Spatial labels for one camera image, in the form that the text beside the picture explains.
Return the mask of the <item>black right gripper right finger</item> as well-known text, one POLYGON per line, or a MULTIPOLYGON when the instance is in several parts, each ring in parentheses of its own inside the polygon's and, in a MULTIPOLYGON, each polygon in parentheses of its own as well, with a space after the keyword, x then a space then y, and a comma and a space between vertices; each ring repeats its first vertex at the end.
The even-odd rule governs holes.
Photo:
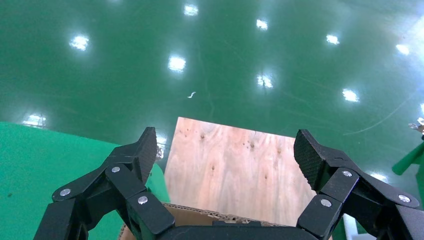
POLYGON ((306 129, 293 145, 294 159, 316 195, 297 227, 327 240, 343 215, 378 240, 421 240, 424 213, 418 200, 362 171, 343 151, 326 147, 306 129))

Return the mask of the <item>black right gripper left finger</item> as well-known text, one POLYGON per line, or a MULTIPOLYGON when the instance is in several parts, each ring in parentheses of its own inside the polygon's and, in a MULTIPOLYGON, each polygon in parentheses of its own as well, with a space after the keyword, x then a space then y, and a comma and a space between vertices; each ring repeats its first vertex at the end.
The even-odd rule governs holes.
POLYGON ((114 148, 98 168, 59 187, 35 239, 86 240, 112 211, 136 239, 157 239, 175 219, 146 187, 156 156, 156 130, 147 127, 136 142, 114 148))

